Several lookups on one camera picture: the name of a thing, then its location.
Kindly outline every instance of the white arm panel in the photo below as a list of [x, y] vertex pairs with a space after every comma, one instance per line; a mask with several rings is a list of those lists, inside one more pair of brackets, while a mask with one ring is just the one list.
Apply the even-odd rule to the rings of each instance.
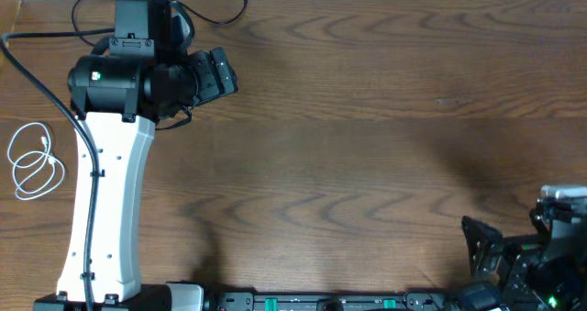
[[[120, 114], [88, 113], [80, 124], [98, 149], [100, 170], [92, 241], [94, 273], [92, 290], [96, 303], [106, 294], [124, 301], [140, 291], [138, 267], [138, 215], [143, 171], [155, 124], [143, 117], [122, 122]], [[77, 136], [78, 174], [73, 212], [72, 240], [57, 293], [67, 292], [69, 301], [85, 301], [83, 292], [83, 244], [92, 186], [92, 161]]]

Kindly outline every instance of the wooden tabletop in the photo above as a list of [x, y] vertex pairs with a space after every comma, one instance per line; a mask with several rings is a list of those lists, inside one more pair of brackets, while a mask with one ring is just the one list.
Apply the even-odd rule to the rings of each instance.
[[[185, 0], [213, 18], [241, 0]], [[72, 30], [73, 1], [25, 1], [17, 31]], [[587, 0], [250, 0], [194, 18], [193, 50], [226, 49], [240, 92], [158, 132], [144, 175], [145, 283], [258, 291], [394, 291], [469, 280], [463, 215], [532, 232], [545, 183], [587, 183]], [[82, 4], [84, 29], [114, 1]], [[27, 39], [14, 54], [63, 102], [90, 48]], [[0, 305], [55, 290], [76, 177], [72, 127], [5, 62], [0, 153], [47, 122], [64, 184], [18, 202], [0, 171]], [[38, 147], [23, 136], [15, 154]]]

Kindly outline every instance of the coiled white cable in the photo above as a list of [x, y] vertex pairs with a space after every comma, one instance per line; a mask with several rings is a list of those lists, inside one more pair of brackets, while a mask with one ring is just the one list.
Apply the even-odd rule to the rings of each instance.
[[[12, 150], [12, 144], [15, 142], [15, 139], [17, 138], [18, 134], [22, 130], [24, 130], [25, 128], [33, 127], [33, 126], [42, 127], [45, 130], [45, 135], [41, 136], [41, 138], [40, 138], [40, 141], [42, 142], [43, 147], [44, 147], [44, 151], [32, 150], [32, 151], [29, 151], [29, 152], [25, 153], [24, 155], [20, 156], [15, 161], [12, 160], [12, 157], [10, 156], [10, 152]], [[29, 156], [35, 155], [35, 154], [38, 154], [39, 156], [30, 164], [19, 164], [24, 159], [28, 158]], [[59, 161], [59, 159], [57, 159], [55, 156], [53, 156], [51, 154], [51, 136], [49, 134], [49, 131], [47, 130], [47, 127], [45, 127], [45, 125], [42, 123], [32, 122], [32, 123], [28, 123], [28, 124], [22, 126], [21, 128], [19, 128], [17, 130], [17, 132], [15, 132], [14, 136], [12, 136], [12, 139], [10, 140], [10, 144], [8, 144], [8, 150], [6, 151], [6, 157], [12, 163], [12, 180], [15, 182], [15, 185], [17, 186], [17, 189], [15, 190], [15, 196], [19, 200], [28, 201], [28, 200], [33, 200], [38, 197], [41, 197], [41, 196], [51, 192], [55, 188], [57, 188], [57, 186], [59, 186], [61, 184], [61, 182], [63, 182], [63, 178], [65, 178], [65, 166], [63, 165], [63, 163], [61, 161]], [[33, 173], [28, 175], [27, 178], [25, 178], [19, 182], [17, 179], [17, 169], [27, 169], [27, 168], [34, 166], [37, 163], [39, 163], [39, 167]], [[53, 170], [53, 172], [51, 173], [51, 176], [49, 177], [47, 182], [45, 182], [41, 187], [37, 188], [34, 191], [26, 190], [23, 187], [23, 184], [25, 184], [29, 179], [31, 179], [37, 173], [39, 173], [45, 167], [45, 165], [47, 163], [51, 166], [51, 169]], [[57, 163], [61, 166], [61, 179], [57, 183], [55, 183], [53, 186], [49, 187], [49, 189], [45, 190], [45, 188], [48, 185], [50, 185], [51, 181], [55, 177], [55, 172], [56, 172], [55, 163]]]

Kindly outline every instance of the green indicator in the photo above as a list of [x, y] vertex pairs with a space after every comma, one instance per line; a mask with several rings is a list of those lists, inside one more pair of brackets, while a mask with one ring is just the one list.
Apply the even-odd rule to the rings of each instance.
[[550, 304], [550, 306], [552, 306], [552, 307], [554, 307], [554, 308], [556, 308], [556, 307], [557, 307], [557, 304], [558, 304], [558, 303], [557, 303], [557, 299], [556, 299], [556, 298], [554, 298], [554, 296], [551, 296], [551, 297], [548, 299], [548, 303]]
[[383, 300], [383, 308], [395, 308], [395, 300], [394, 299]]
[[277, 298], [265, 299], [265, 311], [277, 311]]

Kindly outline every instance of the green light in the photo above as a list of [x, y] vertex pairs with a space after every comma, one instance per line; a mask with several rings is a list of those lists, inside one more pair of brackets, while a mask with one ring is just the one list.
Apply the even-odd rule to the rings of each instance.
[[554, 298], [554, 296], [551, 296], [551, 297], [548, 299], [548, 303], [549, 303], [549, 304], [550, 304], [550, 306], [552, 306], [552, 307], [557, 307], [557, 299], [556, 299], [556, 298]]

